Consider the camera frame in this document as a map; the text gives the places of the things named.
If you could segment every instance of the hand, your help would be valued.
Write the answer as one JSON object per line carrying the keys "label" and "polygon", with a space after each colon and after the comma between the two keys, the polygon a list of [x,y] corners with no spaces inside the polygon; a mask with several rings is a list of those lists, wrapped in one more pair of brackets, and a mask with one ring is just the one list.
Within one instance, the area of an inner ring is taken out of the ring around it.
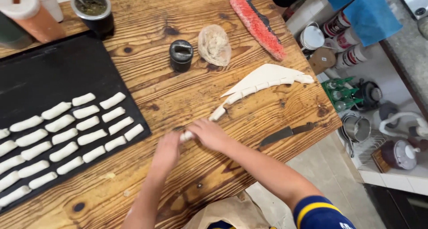
{"label": "hand", "polygon": [[223,152],[235,142],[219,125],[206,118],[196,120],[186,129],[195,134],[203,145],[214,151]]}
{"label": "hand", "polygon": [[154,152],[152,168],[158,172],[165,172],[166,176],[177,165],[180,159],[180,132],[172,131],[165,134],[158,141],[158,147]]}

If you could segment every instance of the granite countertop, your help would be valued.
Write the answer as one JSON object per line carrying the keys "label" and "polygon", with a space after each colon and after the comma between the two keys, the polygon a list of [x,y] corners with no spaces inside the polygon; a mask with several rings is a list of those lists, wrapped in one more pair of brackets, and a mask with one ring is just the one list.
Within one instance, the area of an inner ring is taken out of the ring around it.
{"label": "granite countertop", "polygon": [[387,2],[403,28],[384,41],[424,107],[428,108],[428,40],[420,34],[417,21],[402,0]]}

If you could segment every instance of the kitchen knife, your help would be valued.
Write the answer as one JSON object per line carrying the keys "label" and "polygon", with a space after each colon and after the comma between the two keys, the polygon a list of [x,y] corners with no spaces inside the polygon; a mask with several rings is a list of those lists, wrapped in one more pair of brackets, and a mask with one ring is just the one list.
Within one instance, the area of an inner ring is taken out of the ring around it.
{"label": "kitchen knife", "polygon": [[264,145],[268,145],[268,144],[277,142],[278,140],[293,136],[295,134],[310,131],[314,127],[315,127],[314,123],[312,123],[312,122],[308,122],[306,125],[298,126],[294,129],[290,128],[290,126],[287,126],[287,127],[283,128],[282,130],[277,131],[277,132],[271,134],[270,136],[266,137],[265,139],[263,139],[260,143],[260,146],[264,146]]}

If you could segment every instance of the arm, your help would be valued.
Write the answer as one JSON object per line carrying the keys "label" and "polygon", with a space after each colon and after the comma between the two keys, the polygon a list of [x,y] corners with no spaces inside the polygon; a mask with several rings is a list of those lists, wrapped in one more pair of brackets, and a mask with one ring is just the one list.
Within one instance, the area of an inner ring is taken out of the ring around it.
{"label": "arm", "polygon": [[152,165],[121,229],[154,228],[163,186],[180,158],[179,140],[180,133],[177,131],[170,132],[159,140]]}
{"label": "arm", "polygon": [[260,184],[285,202],[291,210],[308,196],[323,194],[289,166],[231,139],[216,123],[200,119],[188,128],[206,147],[238,162]]}

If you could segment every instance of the wooden table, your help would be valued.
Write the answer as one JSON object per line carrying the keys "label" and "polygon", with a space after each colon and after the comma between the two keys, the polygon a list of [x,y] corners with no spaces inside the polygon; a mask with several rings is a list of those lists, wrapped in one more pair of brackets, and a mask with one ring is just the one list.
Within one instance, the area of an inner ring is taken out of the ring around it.
{"label": "wooden table", "polygon": [[[275,62],[250,35],[229,0],[111,0],[115,36],[104,42],[153,135],[0,216],[0,228],[119,228],[150,165],[159,137],[179,125],[208,117],[220,96],[252,70],[276,63],[310,74],[312,69],[271,0],[253,0],[270,19],[288,56]],[[61,4],[68,35],[87,28]],[[190,71],[172,72],[169,45],[177,39],[197,48],[199,31],[218,24],[228,33],[233,54],[225,68],[209,65],[196,52]],[[16,51],[0,50],[0,56]],[[227,108],[219,121],[227,134],[252,148],[286,126],[318,122],[308,133],[265,149],[286,162],[335,129],[341,121],[316,81],[257,92]],[[157,228],[180,228],[207,204],[233,196],[255,180],[226,156],[189,141],[168,177],[159,205]]]}

